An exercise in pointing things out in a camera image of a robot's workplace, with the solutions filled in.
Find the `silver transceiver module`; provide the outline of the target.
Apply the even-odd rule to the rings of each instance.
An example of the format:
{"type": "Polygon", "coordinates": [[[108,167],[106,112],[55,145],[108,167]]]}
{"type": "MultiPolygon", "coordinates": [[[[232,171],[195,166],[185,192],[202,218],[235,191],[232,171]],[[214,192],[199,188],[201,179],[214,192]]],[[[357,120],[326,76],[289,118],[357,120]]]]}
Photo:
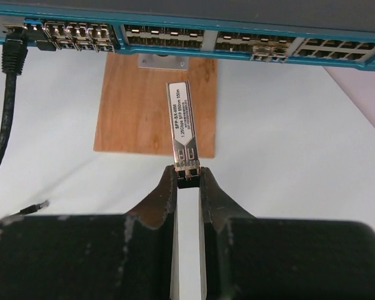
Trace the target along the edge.
{"type": "Polygon", "coordinates": [[[189,81],[166,84],[177,185],[198,188],[201,176],[189,81]]]}
{"type": "Polygon", "coordinates": [[[283,63],[287,58],[286,47],[276,46],[253,46],[251,61],[283,63]]]}

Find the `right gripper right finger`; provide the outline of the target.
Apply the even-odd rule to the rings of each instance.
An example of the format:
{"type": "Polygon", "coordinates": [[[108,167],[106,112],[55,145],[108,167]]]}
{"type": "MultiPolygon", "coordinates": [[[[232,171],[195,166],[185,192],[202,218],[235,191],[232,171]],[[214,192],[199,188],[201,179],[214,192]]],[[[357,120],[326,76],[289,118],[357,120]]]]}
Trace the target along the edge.
{"type": "Polygon", "coordinates": [[[255,217],[201,170],[203,299],[375,299],[375,232],[354,221],[255,217]]]}

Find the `dark grey network switch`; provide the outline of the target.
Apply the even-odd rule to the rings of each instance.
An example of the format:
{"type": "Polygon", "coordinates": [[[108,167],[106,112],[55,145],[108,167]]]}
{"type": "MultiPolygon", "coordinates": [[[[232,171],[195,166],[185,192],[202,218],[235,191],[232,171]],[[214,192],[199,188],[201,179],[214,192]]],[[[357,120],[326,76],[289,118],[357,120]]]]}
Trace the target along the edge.
{"type": "Polygon", "coordinates": [[[0,44],[21,31],[42,51],[251,61],[375,71],[375,1],[0,1],[0,44]]]}

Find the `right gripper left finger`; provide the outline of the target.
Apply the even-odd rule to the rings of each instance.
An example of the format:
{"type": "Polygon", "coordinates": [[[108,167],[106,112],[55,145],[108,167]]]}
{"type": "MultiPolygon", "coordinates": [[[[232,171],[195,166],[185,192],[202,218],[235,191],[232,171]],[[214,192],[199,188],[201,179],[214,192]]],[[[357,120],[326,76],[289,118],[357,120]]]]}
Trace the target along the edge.
{"type": "Polygon", "coordinates": [[[0,299],[177,299],[177,179],[123,214],[0,220],[0,299]]]}

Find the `wooden board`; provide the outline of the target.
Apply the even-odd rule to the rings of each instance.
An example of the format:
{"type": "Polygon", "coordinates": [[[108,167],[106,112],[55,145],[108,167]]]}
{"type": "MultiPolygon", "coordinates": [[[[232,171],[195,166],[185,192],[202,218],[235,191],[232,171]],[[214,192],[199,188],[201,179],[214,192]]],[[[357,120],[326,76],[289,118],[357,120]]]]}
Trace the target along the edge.
{"type": "Polygon", "coordinates": [[[145,69],[138,55],[108,54],[94,151],[170,156],[166,83],[189,81],[200,158],[215,156],[217,59],[189,58],[186,71],[145,69]]]}

